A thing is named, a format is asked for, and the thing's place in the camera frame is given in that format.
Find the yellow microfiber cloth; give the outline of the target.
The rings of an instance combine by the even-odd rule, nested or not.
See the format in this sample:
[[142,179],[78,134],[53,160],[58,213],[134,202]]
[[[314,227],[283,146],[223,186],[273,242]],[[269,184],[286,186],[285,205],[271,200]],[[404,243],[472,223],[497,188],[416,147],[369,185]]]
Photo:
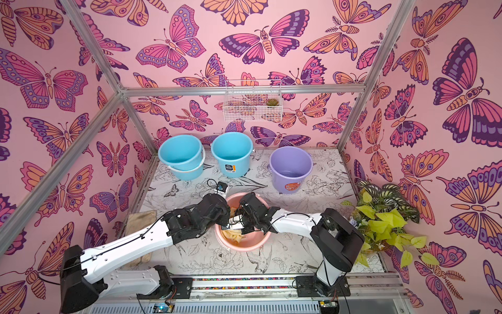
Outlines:
[[[230,219],[235,217],[235,212],[237,208],[231,208]],[[242,231],[240,230],[230,230],[230,229],[222,229],[222,235],[229,241],[234,244],[240,243],[243,239]]]

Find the pink plastic bucket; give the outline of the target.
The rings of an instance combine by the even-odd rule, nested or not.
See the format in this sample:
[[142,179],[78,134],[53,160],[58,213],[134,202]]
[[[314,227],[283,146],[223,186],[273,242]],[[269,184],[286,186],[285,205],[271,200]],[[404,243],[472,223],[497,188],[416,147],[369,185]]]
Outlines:
[[[238,206],[240,205],[239,204],[240,199],[246,194],[247,193],[240,192],[228,196],[226,198],[227,204],[230,206],[230,208],[238,208]],[[266,206],[269,207],[268,203],[259,194],[256,194],[256,196],[260,201],[262,201]],[[264,234],[261,230],[256,230],[255,232],[243,235],[242,241],[240,243],[234,244],[232,242],[229,242],[222,235],[222,229],[220,225],[215,225],[214,228],[215,228],[216,238],[218,242],[221,244],[221,246],[238,252],[250,252],[256,250],[259,247],[263,246],[271,237],[271,232]]]

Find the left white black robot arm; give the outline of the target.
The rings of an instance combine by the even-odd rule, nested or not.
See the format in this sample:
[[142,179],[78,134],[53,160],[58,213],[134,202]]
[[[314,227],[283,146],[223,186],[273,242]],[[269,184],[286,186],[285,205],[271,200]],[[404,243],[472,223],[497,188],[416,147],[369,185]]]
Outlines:
[[175,284],[166,267],[155,266],[149,274],[120,268],[158,249],[200,238],[214,225],[227,226],[230,214],[224,197],[207,194],[199,203],[174,209],[114,242],[89,249],[69,247],[60,269],[61,313],[84,310],[112,294],[133,294],[139,300],[173,297]]

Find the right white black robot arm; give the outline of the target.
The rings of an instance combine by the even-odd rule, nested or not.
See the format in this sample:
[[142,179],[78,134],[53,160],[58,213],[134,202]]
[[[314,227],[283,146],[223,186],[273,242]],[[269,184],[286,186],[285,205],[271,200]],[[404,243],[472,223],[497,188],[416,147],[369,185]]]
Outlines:
[[313,241],[322,254],[312,282],[320,296],[335,294],[336,285],[352,271],[364,244],[356,227],[332,208],[322,213],[296,213],[268,207],[253,192],[241,198],[228,227],[240,230],[243,235],[257,231],[265,235],[289,233]]

